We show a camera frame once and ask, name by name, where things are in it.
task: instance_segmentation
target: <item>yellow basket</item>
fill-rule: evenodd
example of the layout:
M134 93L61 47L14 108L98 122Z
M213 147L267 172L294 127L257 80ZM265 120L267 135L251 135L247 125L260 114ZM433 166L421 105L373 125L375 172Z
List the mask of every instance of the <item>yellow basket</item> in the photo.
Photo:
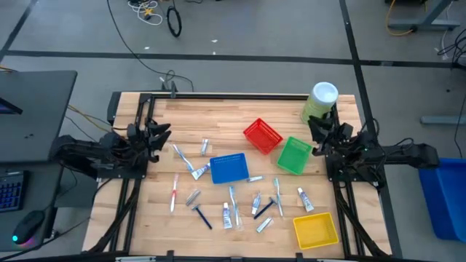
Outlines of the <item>yellow basket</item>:
M294 218L293 224L301 250L338 243L338 235L330 213Z

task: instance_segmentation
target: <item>keyboard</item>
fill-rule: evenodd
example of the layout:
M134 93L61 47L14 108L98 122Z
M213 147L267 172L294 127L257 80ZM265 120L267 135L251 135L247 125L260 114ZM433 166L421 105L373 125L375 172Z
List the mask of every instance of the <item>keyboard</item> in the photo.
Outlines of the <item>keyboard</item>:
M0 213L21 210L27 171L7 172L0 176Z

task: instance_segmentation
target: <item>computer mouse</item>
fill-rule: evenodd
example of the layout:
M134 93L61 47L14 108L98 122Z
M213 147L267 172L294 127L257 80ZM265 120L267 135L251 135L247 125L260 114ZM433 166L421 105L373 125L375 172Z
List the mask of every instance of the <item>computer mouse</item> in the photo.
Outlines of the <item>computer mouse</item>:
M44 219L44 211L31 211L16 225L16 229L13 231L13 242L17 245L26 243L36 233Z

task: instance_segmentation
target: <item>green basket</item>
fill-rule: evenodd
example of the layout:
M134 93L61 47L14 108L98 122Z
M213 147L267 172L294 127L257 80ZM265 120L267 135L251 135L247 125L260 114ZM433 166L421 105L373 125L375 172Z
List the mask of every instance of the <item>green basket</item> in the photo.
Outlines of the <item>green basket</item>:
M294 137L289 137L277 161L277 165L288 172L300 175L303 173L309 159L311 149L312 146L309 144Z

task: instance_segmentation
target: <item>blue bin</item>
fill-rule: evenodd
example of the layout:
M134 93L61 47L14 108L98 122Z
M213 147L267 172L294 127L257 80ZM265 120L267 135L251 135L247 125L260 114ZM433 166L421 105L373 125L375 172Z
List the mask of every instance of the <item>blue bin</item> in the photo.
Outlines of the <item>blue bin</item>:
M441 159L434 170L419 170L435 235L466 242L466 160Z
M244 153L210 159L210 172L214 184L228 183L249 178Z

